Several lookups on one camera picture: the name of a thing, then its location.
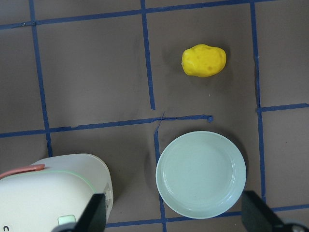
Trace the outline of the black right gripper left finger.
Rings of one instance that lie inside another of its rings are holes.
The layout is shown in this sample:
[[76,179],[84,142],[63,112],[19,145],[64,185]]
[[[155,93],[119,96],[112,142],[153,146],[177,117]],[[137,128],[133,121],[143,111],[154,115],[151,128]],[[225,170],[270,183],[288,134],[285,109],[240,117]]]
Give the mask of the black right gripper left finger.
[[53,229],[54,232],[103,232],[107,212],[104,193],[93,194],[77,222],[70,222]]

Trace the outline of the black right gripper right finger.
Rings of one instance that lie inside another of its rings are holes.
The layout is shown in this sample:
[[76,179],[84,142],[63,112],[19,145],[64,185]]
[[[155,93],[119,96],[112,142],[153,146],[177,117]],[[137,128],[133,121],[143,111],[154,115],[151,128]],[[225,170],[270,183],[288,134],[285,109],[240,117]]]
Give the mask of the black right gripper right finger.
[[254,192],[244,191],[241,198],[241,221],[248,232],[307,232],[297,222],[284,222]]

